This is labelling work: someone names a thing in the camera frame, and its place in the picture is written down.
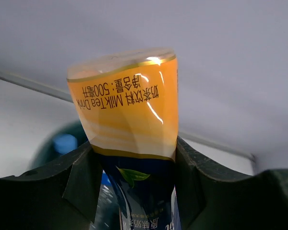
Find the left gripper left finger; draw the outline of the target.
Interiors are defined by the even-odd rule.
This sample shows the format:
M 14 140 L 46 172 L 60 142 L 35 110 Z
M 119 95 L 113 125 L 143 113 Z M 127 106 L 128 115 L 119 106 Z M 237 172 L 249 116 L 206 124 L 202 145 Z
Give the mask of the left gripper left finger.
M 102 169 L 89 143 L 20 176 L 0 178 L 0 230 L 87 230 Z

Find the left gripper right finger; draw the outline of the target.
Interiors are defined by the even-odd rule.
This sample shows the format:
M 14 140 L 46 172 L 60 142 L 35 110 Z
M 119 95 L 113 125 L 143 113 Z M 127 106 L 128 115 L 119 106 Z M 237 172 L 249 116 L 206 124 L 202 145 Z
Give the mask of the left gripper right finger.
M 288 230 L 288 169 L 246 175 L 178 138 L 175 187 L 184 230 Z

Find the orange milk tea bottle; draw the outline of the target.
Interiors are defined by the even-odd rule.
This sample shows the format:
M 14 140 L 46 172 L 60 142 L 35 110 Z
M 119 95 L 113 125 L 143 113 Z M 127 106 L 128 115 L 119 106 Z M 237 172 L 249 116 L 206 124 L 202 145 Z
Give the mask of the orange milk tea bottle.
M 120 228 L 174 229 L 179 129 L 175 52 L 158 47 L 104 56 L 70 67 L 67 82 L 116 194 Z

